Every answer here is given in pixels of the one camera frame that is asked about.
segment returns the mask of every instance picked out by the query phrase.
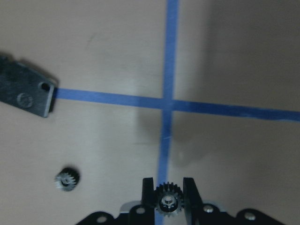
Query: small gear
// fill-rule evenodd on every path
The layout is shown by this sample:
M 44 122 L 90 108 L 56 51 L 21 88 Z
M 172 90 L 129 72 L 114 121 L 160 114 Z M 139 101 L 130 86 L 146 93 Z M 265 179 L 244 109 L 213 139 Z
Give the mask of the small gear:
M 55 177 L 56 187 L 63 191 L 72 191 L 79 182 L 79 174 L 72 168 L 64 168 Z
M 164 183 L 156 188 L 157 211 L 164 216 L 176 216 L 183 208 L 183 193 L 176 184 Z

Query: screw head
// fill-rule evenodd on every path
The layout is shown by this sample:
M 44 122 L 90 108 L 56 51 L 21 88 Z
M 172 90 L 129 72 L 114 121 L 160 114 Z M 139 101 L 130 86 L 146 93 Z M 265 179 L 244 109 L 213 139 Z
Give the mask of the screw head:
M 204 205 L 203 210 L 204 212 L 212 213 L 214 211 L 214 208 L 211 205 Z
M 137 208 L 135 211 L 137 214 L 144 214 L 146 212 L 145 208 L 143 207 Z
M 246 212 L 244 216 L 247 220 L 253 221 L 256 219 L 256 216 L 252 212 Z
M 162 199 L 161 199 L 161 203 L 168 207 L 169 209 L 173 208 L 176 204 L 176 199 L 173 195 L 165 195 Z

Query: circular hole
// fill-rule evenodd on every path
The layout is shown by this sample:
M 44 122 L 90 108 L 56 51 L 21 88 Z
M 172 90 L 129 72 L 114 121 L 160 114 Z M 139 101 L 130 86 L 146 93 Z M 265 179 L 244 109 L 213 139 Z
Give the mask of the circular hole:
M 99 223 L 99 224 L 105 223 L 106 221 L 107 221 L 107 218 L 105 216 L 100 216 L 97 219 L 97 223 Z
M 40 87 L 41 87 L 41 89 L 43 89 L 45 91 L 50 91 L 50 86 L 47 83 L 41 83 Z
M 255 216 L 252 212 L 246 212 L 246 213 L 245 213 L 245 218 L 246 218 L 247 220 L 253 221 L 253 220 L 256 219 L 256 216 Z
M 144 214 L 145 212 L 146 212 L 146 210 L 143 207 L 136 209 L 137 214 Z
M 212 213 L 214 211 L 214 208 L 211 205 L 205 205 L 203 207 L 203 210 L 207 213 Z

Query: blue tape cross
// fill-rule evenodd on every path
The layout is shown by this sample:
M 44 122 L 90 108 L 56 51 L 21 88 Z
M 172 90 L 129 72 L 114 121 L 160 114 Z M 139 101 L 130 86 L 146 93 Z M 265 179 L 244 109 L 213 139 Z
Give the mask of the blue tape cross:
M 58 89 L 56 94 L 56 98 L 61 99 L 162 110 L 162 128 L 157 174 L 158 184 L 166 182 L 167 179 L 168 159 L 172 137 L 173 111 L 246 117 L 263 120 L 286 120 L 300 122 L 300 112 L 174 100 L 173 87 L 178 8 L 179 0 L 167 0 L 163 98 L 140 97 L 71 89 Z M 156 224 L 163 224 L 163 218 L 156 217 Z

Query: black plastic part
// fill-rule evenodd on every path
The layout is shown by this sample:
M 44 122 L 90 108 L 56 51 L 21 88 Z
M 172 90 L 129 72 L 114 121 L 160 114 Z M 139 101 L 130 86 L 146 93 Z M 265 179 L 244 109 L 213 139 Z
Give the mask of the black plastic part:
M 47 117 L 55 85 L 37 71 L 0 56 L 0 101 Z
M 183 179 L 183 194 L 187 225 L 283 225 L 257 210 L 242 210 L 237 217 L 232 217 L 226 212 L 221 212 L 215 205 L 203 204 L 193 178 Z M 153 199 L 155 199 L 153 179 L 145 178 L 141 204 L 132 207 L 129 213 L 121 213 L 114 219 L 106 212 L 95 212 L 77 225 L 154 225 L 154 207 L 151 207 Z M 107 219 L 100 223 L 99 218 L 103 217 Z
M 142 204 L 154 207 L 156 198 L 154 195 L 153 178 L 144 178 L 142 180 Z
M 193 178 L 183 179 L 183 194 L 187 225 L 283 225 L 257 210 L 242 210 L 234 218 L 226 212 L 220 212 L 215 205 L 203 204 Z M 212 210 L 206 212 L 204 206 L 210 206 Z M 251 213 L 254 218 L 252 220 L 247 219 L 247 213 Z

